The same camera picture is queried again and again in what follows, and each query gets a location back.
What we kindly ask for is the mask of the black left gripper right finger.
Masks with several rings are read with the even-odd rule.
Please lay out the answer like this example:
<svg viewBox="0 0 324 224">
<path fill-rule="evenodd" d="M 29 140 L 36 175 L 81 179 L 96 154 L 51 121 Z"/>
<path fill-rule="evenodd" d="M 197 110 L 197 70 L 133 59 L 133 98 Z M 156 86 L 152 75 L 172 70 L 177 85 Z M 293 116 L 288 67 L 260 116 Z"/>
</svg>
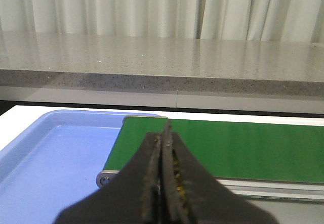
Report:
<svg viewBox="0 0 324 224">
<path fill-rule="evenodd" d="M 164 223 L 277 223 L 269 212 L 216 181 L 169 120 L 160 137 L 160 173 Z"/>
</svg>

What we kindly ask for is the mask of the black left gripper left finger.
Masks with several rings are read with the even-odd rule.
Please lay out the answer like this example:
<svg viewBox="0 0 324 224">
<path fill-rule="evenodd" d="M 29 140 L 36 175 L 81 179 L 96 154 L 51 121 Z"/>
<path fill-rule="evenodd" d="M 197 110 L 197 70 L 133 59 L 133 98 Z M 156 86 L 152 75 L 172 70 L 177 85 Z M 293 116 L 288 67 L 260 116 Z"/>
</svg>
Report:
<svg viewBox="0 0 324 224">
<path fill-rule="evenodd" d="M 159 223 L 158 135 L 146 133 L 123 169 L 101 189 L 62 210 L 55 223 Z"/>
</svg>

